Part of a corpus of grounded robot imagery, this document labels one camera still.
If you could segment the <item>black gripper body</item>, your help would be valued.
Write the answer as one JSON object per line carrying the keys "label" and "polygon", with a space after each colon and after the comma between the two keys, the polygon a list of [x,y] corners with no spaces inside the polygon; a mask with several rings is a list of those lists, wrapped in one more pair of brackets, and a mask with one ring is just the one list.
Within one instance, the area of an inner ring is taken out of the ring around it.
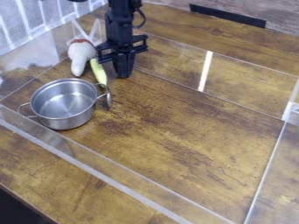
{"label": "black gripper body", "polygon": [[106,63],[116,59],[119,54],[142,53],[148,50],[147,34],[139,34],[134,36],[134,41],[127,46],[118,46],[116,43],[107,41],[96,46],[98,50],[98,63]]}

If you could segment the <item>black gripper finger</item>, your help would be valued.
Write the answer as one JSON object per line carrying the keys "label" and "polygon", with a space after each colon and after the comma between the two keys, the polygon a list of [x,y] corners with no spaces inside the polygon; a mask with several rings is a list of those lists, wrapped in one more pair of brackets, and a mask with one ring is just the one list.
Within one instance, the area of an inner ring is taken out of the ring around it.
{"label": "black gripper finger", "polygon": [[131,52],[126,56],[126,78],[131,76],[132,70],[134,70],[134,65],[135,65],[135,59],[136,59],[136,53]]}
{"label": "black gripper finger", "polygon": [[114,56],[114,68],[120,78],[127,77],[127,57],[123,53]]}

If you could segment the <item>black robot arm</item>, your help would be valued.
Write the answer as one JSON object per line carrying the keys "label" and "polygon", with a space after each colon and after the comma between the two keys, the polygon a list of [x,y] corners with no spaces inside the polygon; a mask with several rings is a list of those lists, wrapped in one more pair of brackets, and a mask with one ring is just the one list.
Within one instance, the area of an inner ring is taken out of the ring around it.
{"label": "black robot arm", "polygon": [[148,49],[148,36],[134,34],[134,29],[146,25],[142,6],[142,0],[108,0],[107,41],[96,46],[98,63],[111,61],[120,78],[131,76],[136,55]]}

